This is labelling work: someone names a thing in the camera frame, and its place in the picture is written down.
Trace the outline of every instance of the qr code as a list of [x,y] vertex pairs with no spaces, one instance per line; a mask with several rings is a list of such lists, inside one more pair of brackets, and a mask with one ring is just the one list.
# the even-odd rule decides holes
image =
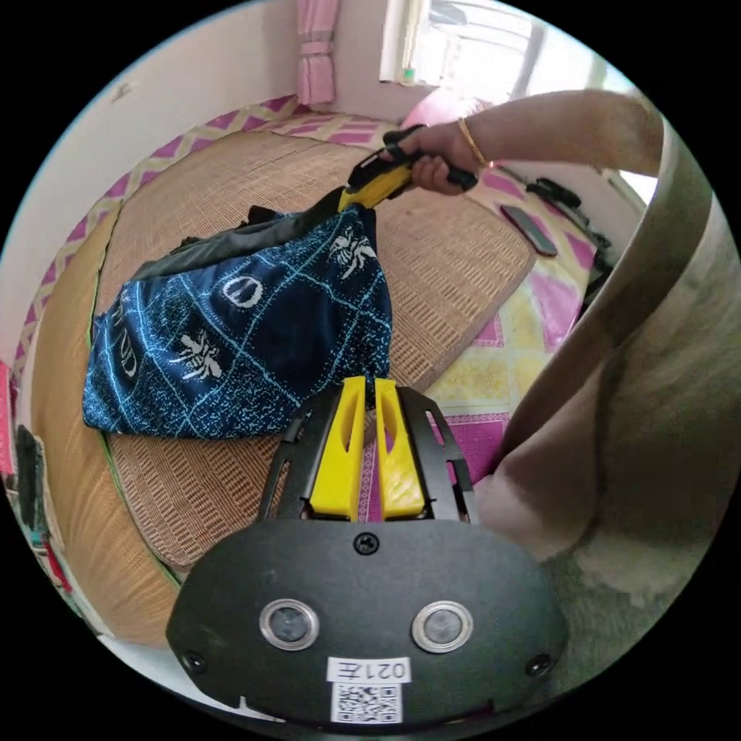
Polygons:
[[401,685],[335,684],[332,720],[358,725],[401,723]]

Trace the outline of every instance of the human hand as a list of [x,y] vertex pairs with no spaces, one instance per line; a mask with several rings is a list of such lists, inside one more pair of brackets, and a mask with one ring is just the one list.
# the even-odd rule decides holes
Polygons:
[[[448,182],[450,167],[471,173],[478,173],[482,169],[479,159],[455,121],[419,128],[402,139],[398,146],[405,154],[418,151],[425,153],[412,166],[411,182],[413,186],[426,191],[460,195],[463,189]],[[381,158],[393,161],[393,157],[385,152],[381,154]]]

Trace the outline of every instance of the white logo print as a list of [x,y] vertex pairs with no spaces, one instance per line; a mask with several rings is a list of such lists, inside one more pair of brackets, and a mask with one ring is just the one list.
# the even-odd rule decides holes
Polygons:
[[251,309],[262,298],[262,284],[257,278],[240,276],[228,280],[222,288],[222,293],[240,309]]
[[189,378],[197,378],[202,381],[208,376],[221,377],[222,368],[216,362],[218,348],[208,341],[205,331],[201,330],[198,333],[197,340],[192,340],[187,334],[184,334],[180,341],[185,345],[185,349],[181,350],[178,357],[175,360],[170,360],[170,362],[183,363],[191,369],[190,373],[183,376],[183,381],[187,381]]
[[365,266],[365,259],[367,257],[376,259],[376,253],[373,251],[367,237],[353,239],[352,231],[350,227],[347,227],[344,233],[332,243],[330,257],[334,257],[343,267],[347,266],[347,270],[342,275],[342,280],[345,280],[356,269],[362,269]]
[[[126,293],[121,296],[116,309],[111,315],[113,318],[114,327],[118,327],[124,321],[124,305],[121,303],[121,301],[125,300],[128,300],[128,296]],[[120,335],[120,337],[121,345],[118,348],[118,357],[121,361],[121,367],[123,368],[123,372],[129,378],[133,378],[134,374],[137,372],[138,362],[137,356],[134,354],[134,348],[131,346],[129,330],[126,327],[123,328],[123,333]]]

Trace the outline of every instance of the blue bag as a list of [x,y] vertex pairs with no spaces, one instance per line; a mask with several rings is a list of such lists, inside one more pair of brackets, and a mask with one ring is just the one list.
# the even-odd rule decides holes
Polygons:
[[375,212],[353,205],[308,231],[306,222],[291,226],[296,215],[268,213],[267,225],[185,240],[143,266],[95,317],[86,425],[169,438],[270,435],[350,376],[369,380],[373,403],[391,344]]

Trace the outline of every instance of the gold bracelet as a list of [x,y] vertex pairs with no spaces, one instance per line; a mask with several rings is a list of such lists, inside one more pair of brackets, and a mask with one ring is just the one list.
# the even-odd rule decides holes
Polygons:
[[471,132],[469,131],[469,126],[465,122],[464,118],[458,119],[458,128],[461,130],[461,133],[465,137],[465,140],[469,143],[469,146],[471,147],[471,151],[473,152],[476,159],[479,161],[479,164],[482,167],[491,167],[492,163],[484,157],[483,152],[479,149],[478,144],[473,140],[473,137],[471,136]]

